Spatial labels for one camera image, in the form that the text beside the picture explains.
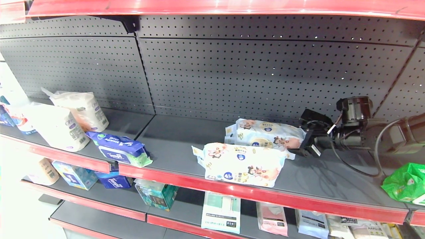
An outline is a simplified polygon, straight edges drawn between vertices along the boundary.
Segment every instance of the light blue package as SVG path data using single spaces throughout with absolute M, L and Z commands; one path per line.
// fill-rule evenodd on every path
M 128 137 L 88 131 L 91 138 L 103 156 L 142 168 L 152 163 L 145 145 Z
M 73 187 L 89 190 L 98 180 L 93 170 L 54 161 L 53 167 Z

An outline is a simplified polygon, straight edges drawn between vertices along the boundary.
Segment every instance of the cotton pad package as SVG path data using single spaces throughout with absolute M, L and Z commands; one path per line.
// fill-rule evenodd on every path
M 209 180 L 271 188 L 285 163 L 285 153 L 273 148 L 209 143 L 192 150 Z
M 93 92 L 56 91 L 53 94 L 43 87 L 41 90 L 50 97 L 54 105 L 69 109 L 84 131 L 102 132 L 109 125 Z
M 287 159 L 295 159 L 288 148 L 299 148 L 306 133 L 292 125 L 270 123 L 260 120 L 238 119 L 226 127 L 224 142 L 227 144 L 259 146 L 278 149 Z

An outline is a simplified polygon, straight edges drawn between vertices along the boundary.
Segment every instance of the white package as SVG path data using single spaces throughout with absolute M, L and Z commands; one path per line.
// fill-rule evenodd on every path
M 292 125 L 271 123 L 260 120 L 238 119 L 234 125 L 226 127 L 224 142 L 278 149 L 285 152 L 287 159 L 295 159 L 288 148 L 299 148 L 306 133 Z
M 50 97 L 54 105 L 69 109 L 84 131 L 102 132 L 109 125 L 93 92 L 56 91 L 53 94 L 43 87 L 41 90 Z
M 209 143 L 192 150 L 209 180 L 271 188 L 285 163 L 285 153 L 273 148 Z
M 32 102 L 25 107 L 24 113 L 37 132 L 53 148 L 77 152 L 90 141 L 66 108 Z
M 295 210 L 298 233 L 328 239 L 329 229 L 326 216 L 317 212 Z
M 328 220 L 329 235 L 342 239 L 354 239 L 353 233 L 348 226 L 341 225 L 341 217 L 326 215 Z

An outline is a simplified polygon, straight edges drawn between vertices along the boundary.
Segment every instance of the tissue pack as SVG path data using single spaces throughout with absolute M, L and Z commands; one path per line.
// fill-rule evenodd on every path
M 297 220 L 298 233 L 328 239 L 329 229 L 324 214 L 295 210 L 295 218 Z
M 134 182 L 146 205 L 170 211 L 177 195 L 177 186 L 145 179 L 136 179 Z
M 205 168 L 205 179 L 273 187 L 285 153 L 253 146 L 209 143 L 203 150 L 192 146 L 193 154 Z
M 70 186 L 89 190 L 97 182 L 93 170 L 59 161 L 54 161 L 52 165 Z
M 136 167 L 144 167 L 152 163 L 148 152 L 144 148 L 145 145 L 137 140 L 131 140 L 128 137 L 115 136 L 105 133 L 86 132 L 107 158 L 131 164 Z
M 201 228 L 239 234 L 241 231 L 241 199 L 205 192 Z
M 295 159 L 288 148 L 299 148 L 306 133 L 292 125 L 260 120 L 238 119 L 236 124 L 226 127 L 224 142 L 278 149 L 285 152 L 287 159 Z
M 114 166 L 111 166 L 111 171 L 108 174 L 102 172 L 94 173 L 105 188 L 131 188 L 133 184 L 133 178 L 120 175 L 118 168 Z
M 264 202 L 257 202 L 258 229 L 277 235 L 288 236 L 284 208 Z

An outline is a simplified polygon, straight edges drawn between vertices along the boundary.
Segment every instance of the baby wipes package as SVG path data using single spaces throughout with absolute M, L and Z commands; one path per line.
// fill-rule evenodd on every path
M 299 148 L 306 133 L 292 125 L 270 123 L 260 120 L 238 119 L 236 124 L 226 127 L 224 142 L 278 149 L 287 159 L 295 159 L 288 148 Z
M 288 236 L 288 224 L 282 206 L 257 202 L 258 229 Z
M 77 152 L 88 144 L 89 139 L 68 109 L 32 102 L 23 110 L 28 121 L 51 147 Z
M 209 143 L 192 146 L 205 167 L 205 179 L 273 187 L 285 163 L 285 152 L 273 148 Z
M 89 190 L 97 182 L 93 170 L 59 161 L 53 161 L 52 165 L 70 186 Z
M 43 87 L 41 90 L 50 97 L 54 105 L 69 109 L 84 131 L 102 132 L 109 125 L 93 92 L 56 91 L 53 94 Z
M 119 174 L 118 168 L 111 166 L 110 173 L 94 172 L 105 188 L 131 188 L 133 178 Z
M 137 140 L 131 140 L 128 137 L 115 136 L 97 132 L 86 132 L 107 158 L 131 164 L 136 167 L 144 167 L 152 163 L 145 145 Z
M 329 229 L 326 216 L 317 212 L 295 210 L 298 233 L 328 239 Z
M 241 199 L 205 192 L 201 228 L 239 234 L 241 231 Z

